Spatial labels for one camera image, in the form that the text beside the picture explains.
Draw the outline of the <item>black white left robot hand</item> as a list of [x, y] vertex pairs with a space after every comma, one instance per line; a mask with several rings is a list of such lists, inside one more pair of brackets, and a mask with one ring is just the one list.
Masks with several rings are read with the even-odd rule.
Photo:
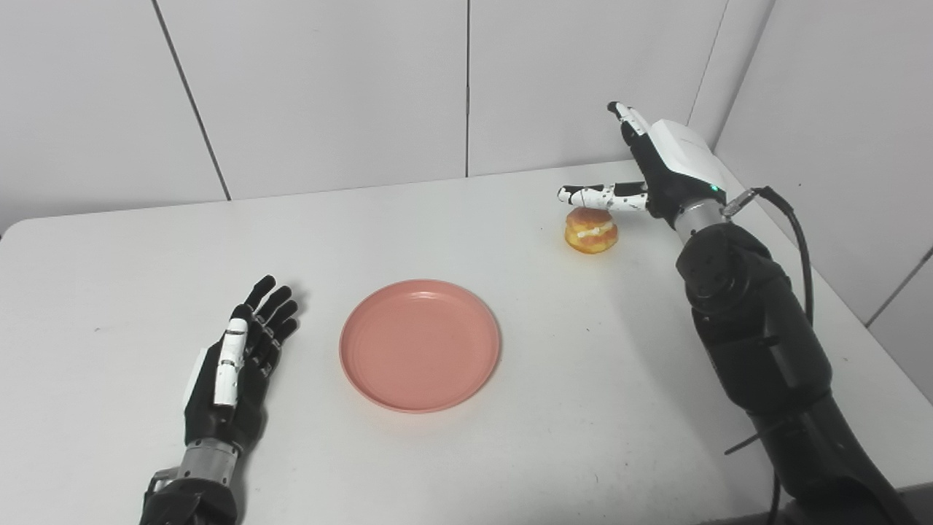
[[265, 398], [284, 341], [299, 328], [290, 286], [264, 276], [230, 314], [200, 360], [184, 405], [184, 444], [217, 440], [250, 451], [265, 425]]

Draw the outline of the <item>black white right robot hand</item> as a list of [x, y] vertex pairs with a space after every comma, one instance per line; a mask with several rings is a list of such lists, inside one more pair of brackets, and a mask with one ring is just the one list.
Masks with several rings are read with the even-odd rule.
[[649, 124], [639, 111], [619, 101], [609, 102], [607, 109], [619, 122], [642, 182], [564, 185], [557, 193], [560, 202], [604, 211], [646, 211], [671, 227], [691, 207], [726, 207], [725, 166], [703, 137], [672, 120]]

